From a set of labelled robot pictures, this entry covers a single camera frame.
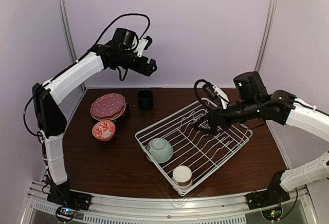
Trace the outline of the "left circuit board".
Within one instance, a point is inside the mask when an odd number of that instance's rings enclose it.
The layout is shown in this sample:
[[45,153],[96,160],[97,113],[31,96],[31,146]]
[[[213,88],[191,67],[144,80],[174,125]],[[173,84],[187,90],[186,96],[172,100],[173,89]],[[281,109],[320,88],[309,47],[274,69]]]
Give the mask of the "left circuit board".
[[77,214],[76,210],[70,209],[65,206],[59,206],[55,211],[55,217],[60,222],[72,221]]

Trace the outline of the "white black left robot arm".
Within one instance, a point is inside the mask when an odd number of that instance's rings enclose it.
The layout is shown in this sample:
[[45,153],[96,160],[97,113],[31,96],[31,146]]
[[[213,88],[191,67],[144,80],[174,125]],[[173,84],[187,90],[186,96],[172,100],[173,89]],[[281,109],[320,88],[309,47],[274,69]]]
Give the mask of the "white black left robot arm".
[[156,61],[142,54],[152,42],[150,36],[139,38],[131,30],[117,28],[109,42],[94,44],[82,59],[43,84],[33,86],[32,100],[39,128],[36,136],[41,140],[45,153],[50,192],[62,205],[70,205],[74,194],[70,191],[62,145],[67,120],[59,104],[84,81],[107,68],[122,67],[149,77],[157,70]]

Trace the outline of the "circuit board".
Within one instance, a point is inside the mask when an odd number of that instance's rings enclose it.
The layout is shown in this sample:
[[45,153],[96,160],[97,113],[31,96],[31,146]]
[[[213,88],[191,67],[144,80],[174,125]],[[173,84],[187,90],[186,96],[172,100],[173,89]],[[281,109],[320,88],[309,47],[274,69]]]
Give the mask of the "circuit board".
[[55,217],[60,222],[72,221],[77,214],[76,210],[70,209],[65,206],[59,206],[55,211]]
[[262,216],[267,221],[276,221],[281,218],[282,214],[283,210],[279,207],[262,210]]

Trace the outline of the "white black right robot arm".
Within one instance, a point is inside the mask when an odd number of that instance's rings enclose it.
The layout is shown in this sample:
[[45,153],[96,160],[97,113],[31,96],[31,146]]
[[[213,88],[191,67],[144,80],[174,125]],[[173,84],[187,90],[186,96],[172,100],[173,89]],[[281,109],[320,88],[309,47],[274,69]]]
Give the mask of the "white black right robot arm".
[[[222,104],[220,107],[207,109],[204,119],[209,128],[205,130],[206,133],[216,135],[219,127],[227,130],[236,123],[261,119],[296,127],[328,140],[327,113],[284,90],[269,94],[257,71],[242,73],[233,82],[241,99],[235,104],[230,104],[224,92],[209,81],[202,86],[208,97]],[[263,198],[266,203],[274,204],[283,193],[327,177],[328,153],[324,153],[302,166],[275,173]]]

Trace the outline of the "pink white floral bowl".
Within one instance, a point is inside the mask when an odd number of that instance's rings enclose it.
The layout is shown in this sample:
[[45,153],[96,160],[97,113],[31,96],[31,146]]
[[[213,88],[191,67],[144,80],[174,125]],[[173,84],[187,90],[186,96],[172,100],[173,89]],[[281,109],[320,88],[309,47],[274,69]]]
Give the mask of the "pink white floral bowl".
[[92,135],[100,141],[109,141],[116,131],[116,126],[112,121],[100,121],[92,128]]

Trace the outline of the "yellow dotted plate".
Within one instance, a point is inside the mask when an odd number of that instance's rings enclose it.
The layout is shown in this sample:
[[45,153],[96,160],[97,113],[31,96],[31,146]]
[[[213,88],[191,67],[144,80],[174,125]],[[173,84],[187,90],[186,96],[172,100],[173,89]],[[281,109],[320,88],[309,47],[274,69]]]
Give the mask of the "yellow dotted plate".
[[118,119],[119,117],[121,117],[121,116],[124,114],[125,110],[126,110],[126,105],[125,105],[124,108],[120,111],[119,114],[114,115],[114,116],[112,116],[112,117],[109,117],[109,118],[99,118],[99,117],[94,116],[94,115],[92,115],[92,114],[91,114],[91,117],[94,118],[94,119],[96,119],[96,120],[98,120],[98,121],[102,121],[102,120],[113,121],[113,120],[116,120],[116,119]]

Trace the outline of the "white brown cup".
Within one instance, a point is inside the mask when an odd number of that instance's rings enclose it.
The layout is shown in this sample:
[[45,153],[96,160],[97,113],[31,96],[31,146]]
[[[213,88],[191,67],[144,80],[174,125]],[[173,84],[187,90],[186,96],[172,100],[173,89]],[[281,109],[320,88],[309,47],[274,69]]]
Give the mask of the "white brown cup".
[[192,185],[192,171],[185,165],[177,166],[172,175],[175,185],[185,191]]

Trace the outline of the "front aluminium rail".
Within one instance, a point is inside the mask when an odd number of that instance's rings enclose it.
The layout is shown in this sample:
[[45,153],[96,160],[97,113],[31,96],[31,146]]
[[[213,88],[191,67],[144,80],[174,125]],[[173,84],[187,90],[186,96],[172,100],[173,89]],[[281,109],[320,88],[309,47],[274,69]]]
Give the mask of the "front aluminium rail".
[[[49,187],[32,181],[18,223],[60,223],[57,204],[48,202]],[[251,210],[246,193],[196,198],[129,198],[91,194],[88,211],[78,211],[68,223],[271,223],[262,212]],[[320,223],[307,187],[299,188],[292,211],[274,223]]]

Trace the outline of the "dark green mug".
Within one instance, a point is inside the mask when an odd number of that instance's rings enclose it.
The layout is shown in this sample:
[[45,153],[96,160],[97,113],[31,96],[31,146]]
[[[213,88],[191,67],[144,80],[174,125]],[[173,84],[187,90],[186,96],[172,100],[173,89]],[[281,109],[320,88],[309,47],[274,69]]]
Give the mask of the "dark green mug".
[[154,96],[150,89],[142,89],[137,94],[138,106],[141,111],[149,111],[154,107]]

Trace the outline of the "right aluminium frame post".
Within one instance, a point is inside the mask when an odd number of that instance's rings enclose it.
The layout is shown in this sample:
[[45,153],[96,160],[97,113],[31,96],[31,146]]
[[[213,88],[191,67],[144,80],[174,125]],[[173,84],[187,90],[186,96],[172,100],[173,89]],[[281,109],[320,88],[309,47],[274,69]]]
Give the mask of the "right aluminium frame post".
[[273,23],[275,20],[277,6],[278,6],[278,0],[269,0],[263,35],[262,35],[260,48],[259,48],[257,60],[256,60],[253,71],[260,72],[260,70],[262,68],[262,65],[263,65],[263,62],[265,59],[267,46],[268,46],[269,39],[270,39],[270,33],[271,33]]

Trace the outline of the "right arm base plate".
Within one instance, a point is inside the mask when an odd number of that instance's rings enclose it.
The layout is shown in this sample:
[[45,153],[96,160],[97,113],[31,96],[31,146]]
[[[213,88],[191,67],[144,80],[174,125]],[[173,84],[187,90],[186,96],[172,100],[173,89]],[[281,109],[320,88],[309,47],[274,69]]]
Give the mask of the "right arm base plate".
[[280,204],[284,201],[290,200],[290,195],[283,191],[277,190],[263,190],[253,191],[246,195],[247,204],[250,210],[264,208],[276,204]]

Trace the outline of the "right circuit board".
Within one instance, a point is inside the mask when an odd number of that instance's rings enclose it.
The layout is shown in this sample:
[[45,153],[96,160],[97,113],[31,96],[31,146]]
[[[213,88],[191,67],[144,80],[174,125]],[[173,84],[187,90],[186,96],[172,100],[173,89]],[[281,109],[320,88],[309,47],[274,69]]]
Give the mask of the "right circuit board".
[[282,214],[283,210],[279,207],[262,210],[262,216],[267,221],[276,221],[281,218]]

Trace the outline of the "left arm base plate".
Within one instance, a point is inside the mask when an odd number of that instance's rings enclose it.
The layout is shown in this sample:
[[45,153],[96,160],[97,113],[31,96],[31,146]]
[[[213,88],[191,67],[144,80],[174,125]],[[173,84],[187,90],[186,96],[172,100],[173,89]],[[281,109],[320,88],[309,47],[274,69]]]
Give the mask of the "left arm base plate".
[[56,189],[50,189],[47,201],[56,203],[61,206],[69,207],[74,210],[89,210],[92,196],[86,193],[79,193],[69,190],[61,192]]

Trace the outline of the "pale green bowl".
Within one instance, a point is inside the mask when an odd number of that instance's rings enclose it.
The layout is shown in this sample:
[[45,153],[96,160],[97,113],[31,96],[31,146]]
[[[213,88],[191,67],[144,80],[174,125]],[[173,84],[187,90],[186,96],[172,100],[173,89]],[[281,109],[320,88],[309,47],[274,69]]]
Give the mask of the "pale green bowl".
[[159,164],[169,161],[173,156],[173,147],[164,138],[154,138],[147,144],[147,150]]

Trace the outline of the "left aluminium frame post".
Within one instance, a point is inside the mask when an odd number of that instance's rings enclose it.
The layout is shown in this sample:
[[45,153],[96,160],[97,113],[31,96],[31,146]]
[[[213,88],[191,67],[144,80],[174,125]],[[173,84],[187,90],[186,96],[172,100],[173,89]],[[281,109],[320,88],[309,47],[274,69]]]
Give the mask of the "left aluminium frame post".
[[60,17],[61,17],[61,22],[62,22],[62,27],[63,27],[63,32],[64,32],[67,49],[69,52],[70,59],[71,59],[72,63],[74,63],[77,59],[77,56],[76,56],[76,51],[75,51],[74,43],[73,43],[72,36],[71,36],[65,0],[57,0],[57,3],[58,3],[58,7],[59,7],[59,12],[60,12]]

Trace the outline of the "aluminium frame post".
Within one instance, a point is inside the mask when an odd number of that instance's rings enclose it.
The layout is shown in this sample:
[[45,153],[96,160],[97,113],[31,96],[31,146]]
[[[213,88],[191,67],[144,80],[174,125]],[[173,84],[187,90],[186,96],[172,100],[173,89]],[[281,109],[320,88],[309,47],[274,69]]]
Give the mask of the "aluminium frame post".
[[72,36],[71,36],[65,0],[57,0],[57,3],[58,3],[58,7],[59,7],[59,12],[60,12],[60,17],[61,17],[61,22],[62,22],[62,27],[63,27],[63,32],[64,32],[67,49],[69,52],[70,59],[71,59],[72,63],[74,63],[77,59],[77,56],[76,56],[76,51],[75,51],[74,43],[73,43]]
[[263,65],[263,62],[265,59],[267,46],[268,46],[269,39],[270,39],[270,33],[271,33],[273,23],[275,20],[277,6],[278,6],[278,0],[269,0],[263,35],[262,35],[260,48],[259,48],[257,60],[256,60],[253,71],[260,72],[260,70],[262,68],[262,65]]

